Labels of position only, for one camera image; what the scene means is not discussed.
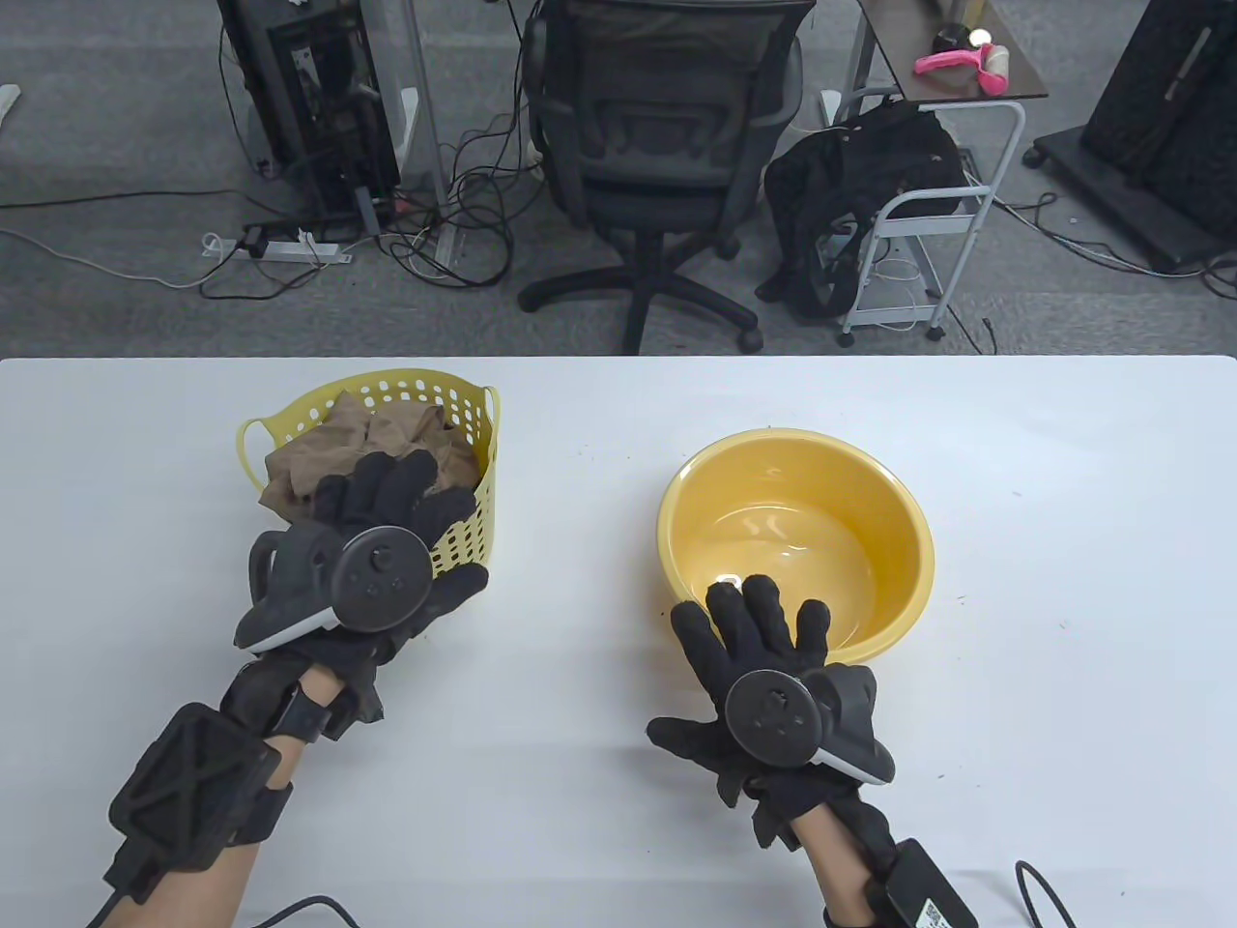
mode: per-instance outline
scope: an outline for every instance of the white metal rack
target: white metal rack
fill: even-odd
[[[852,89],[841,95],[840,105],[837,106],[839,119],[845,119],[851,110],[857,113],[862,106],[865,98],[901,94],[901,90],[897,87],[860,85],[862,83],[860,68],[865,54],[861,47],[861,43],[865,40],[863,32],[865,30],[861,30],[860,36],[856,40],[856,51],[851,57],[851,80],[849,82]],[[871,51],[867,51],[866,56],[867,62],[870,63]],[[831,109],[831,106],[829,106],[829,92],[823,94],[821,103],[823,109],[825,110],[825,124],[833,125],[834,114],[829,111]],[[993,173],[990,182],[976,182],[967,187],[909,191],[908,193],[903,193],[891,199],[884,204],[884,208],[877,213],[872,231],[868,235],[866,245],[863,246],[863,260],[860,264],[858,292],[850,312],[847,312],[842,318],[841,332],[837,334],[837,344],[842,348],[850,348],[855,344],[855,335],[851,333],[851,329],[856,325],[902,324],[913,328],[917,323],[927,322],[929,324],[927,332],[928,338],[933,342],[940,340],[944,335],[944,329],[941,329],[940,325],[941,319],[949,309],[949,303],[954,297],[954,292],[957,290],[959,281],[962,278],[962,272],[966,270],[966,262],[975,249],[975,241],[978,239],[980,230],[983,228],[983,221],[987,219],[988,210],[992,208],[997,191],[999,189],[1001,182],[1004,179],[1006,172],[1013,161],[1014,152],[1022,140],[1023,129],[1027,125],[1027,113],[1022,108],[1022,104],[1017,100],[1006,100],[1001,98],[974,99],[956,103],[920,104],[919,109],[925,113],[943,110],[1003,109],[1013,114],[1013,126],[1009,131],[1009,136],[1006,139],[1004,147],[1001,152],[1001,160],[997,163],[996,173]],[[950,215],[929,215],[904,219],[892,217],[894,210],[904,203],[910,203],[913,200],[954,198],[960,198],[961,204]],[[929,235],[966,236],[962,243],[962,250],[959,252],[957,261],[954,264],[954,269],[949,275],[949,283],[944,287],[941,287],[936,269],[933,265],[931,259],[928,256],[928,251],[924,249],[923,239]],[[888,243],[886,246],[888,249],[886,251],[886,257],[892,254],[894,249],[897,249],[899,252],[909,255],[907,260],[913,261],[918,267],[918,277],[898,280],[898,283],[904,285],[904,290],[907,290],[910,296],[909,306],[881,304],[881,299],[887,296],[887,288],[875,288],[868,286],[872,283],[875,277],[880,276],[875,271],[875,267],[878,264],[877,252],[881,249],[882,243]],[[886,290],[886,292],[878,293],[878,290]],[[923,292],[924,302],[919,302],[917,291]]]

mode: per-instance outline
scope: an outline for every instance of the white table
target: white table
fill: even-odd
[[[84,924],[106,808],[241,664],[255,504],[233,431],[386,360],[0,364],[0,924]],[[409,361],[408,366],[417,366]],[[711,778],[644,740],[705,715],[653,521],[693,452],[769,424],[870,450],[939,570],[875,669],[871,791],[985,928],[1012,864],[1080,926],[1221,924],[1237,831],[1237,365],[1171,358],[435,359],[503,395],[494,579],[312,749],[240,924],[329,892],[365,928],[820,924]],[[335,926],[304,913],[296,928]]]

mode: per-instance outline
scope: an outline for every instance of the pink object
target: pink object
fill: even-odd
[[[1009,49],[1003,45],[986,45],[978,51],[941,52],[915,62],[915,73],[927,74],[940,68],[969,66],[980,72],[980,89],[988,97],[1001,97],[1009,90]]]

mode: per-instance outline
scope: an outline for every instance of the yellow bowl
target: yellow bowl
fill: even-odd
[[[790,632],[805,599],[833,614],[830,661],[893,647],[928,605],[935,573],[919,504],[880,462],[814,432],[769,428],[711,444],[670,481],[657,520],[679,599],[768,574]]]

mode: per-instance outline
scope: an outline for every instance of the hand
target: hand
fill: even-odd
[[[781,838],[790,850],[797,849],[790,822],[824,804],[858,840],[873,871],[887,871],[897,854],[889,825],[860,799],[857,781],[818,765],[783,770],[761,763],[738,745],[724,720],[726,695],[745,673],[776,669],[799,674],[824,666],[829,609],[818,600],[804,603],[797,619],[798,643],[793,643],[777,584],[768,577],[748,577],[742,593],[729,583],[715,583],[705,604],[721,641],[696,603],[675,606],[670,625],[719,718],[709,723],[653,719],[647,729],[649,740],[717,775],[717,794],[730,808],[740,793],[756,799],[752,828],[762,848]]]
[[[448,528],[476,510],[473,492],[463,488],[427,495],[437,478],[438,463],[427,450],[402,460],[375,452],[361,458],[351,476],[323,478],[314,491],[314,521],[344,539],[380,525],[401,526],[432,551]],[[267,719],[286,688],[317,664],[346,684],[332,704],[333,718],[324,733],[328,737],[338,739],[354,721],[377,721],[382,718],[375,689],[377,668],[390,663],[435,619],[484,590],[489,578],[481,564],[461,564],[435,578],[421,608],[392,629],[376,634],[319,629],[262,655],[238,678],[242,685],[231,698],[233,714],[255,721]]]

